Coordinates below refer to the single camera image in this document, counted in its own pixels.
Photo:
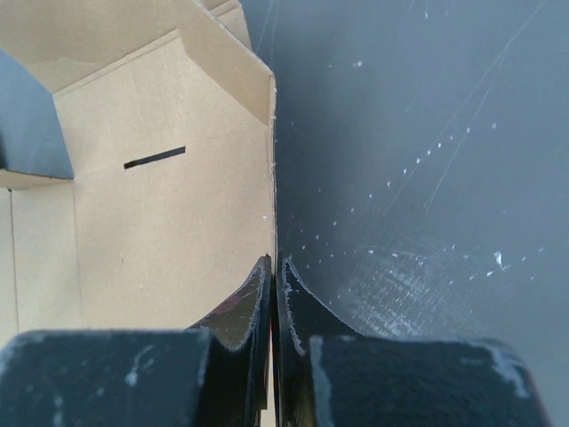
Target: brown cardboard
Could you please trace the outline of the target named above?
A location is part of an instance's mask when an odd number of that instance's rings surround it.
[[[274,255],[275,83],[239,2],[3,0],[0,45],[53,93],[75,172],[0,171],[0,345],[185,327]]]

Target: table surface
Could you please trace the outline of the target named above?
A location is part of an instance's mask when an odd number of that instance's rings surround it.
[[[309,288],[365,334],[510,343],[564,425],[569,3],[242,1]],[[1,53],[0,79],[0,164],[71,176],[50,95]]]

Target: open cardboard box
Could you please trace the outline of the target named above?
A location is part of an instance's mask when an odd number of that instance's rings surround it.
[[[189,326],[275,254],[275,82],[236,0],[3,0],[0,45],[75,173],[0,171],[0,346]]]

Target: scratched surface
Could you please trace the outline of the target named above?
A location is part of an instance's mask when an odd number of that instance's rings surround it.
[[[569,407],[569,3],[243,0],[279,245],[368,334],[488,336]]]

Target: black line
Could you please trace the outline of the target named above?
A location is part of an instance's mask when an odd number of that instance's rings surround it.
[[[124,164],[124,169],[130,169],[135,166],[146,165],[148,163],[157,162],[158,160],[164,160],[168,157],[178,156],[179,154],[184,154],[186,152],[186,147],[179,147],[178,149],[169,149],[164,153],[154,154],[152,156],[139,158],[137,160],[132,160]]]

